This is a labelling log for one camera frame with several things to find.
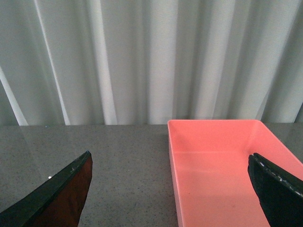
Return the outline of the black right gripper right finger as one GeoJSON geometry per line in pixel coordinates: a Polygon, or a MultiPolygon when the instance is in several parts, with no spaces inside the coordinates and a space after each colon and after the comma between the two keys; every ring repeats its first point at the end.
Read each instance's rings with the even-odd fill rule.
{"type": "Polygon", "coordinates": [[[249,155],[248,174],[272,227],[303,225],[303,181],[258,153],[249,155]]]}

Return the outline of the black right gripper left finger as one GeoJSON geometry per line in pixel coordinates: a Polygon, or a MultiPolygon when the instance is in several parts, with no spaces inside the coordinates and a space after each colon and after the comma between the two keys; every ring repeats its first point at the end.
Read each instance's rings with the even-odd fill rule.
{"type": "Polygon", "coordinates": [[[2,227],[76,227],[92,180],[84,152],[52,178],[0,214],[2,227]]]}

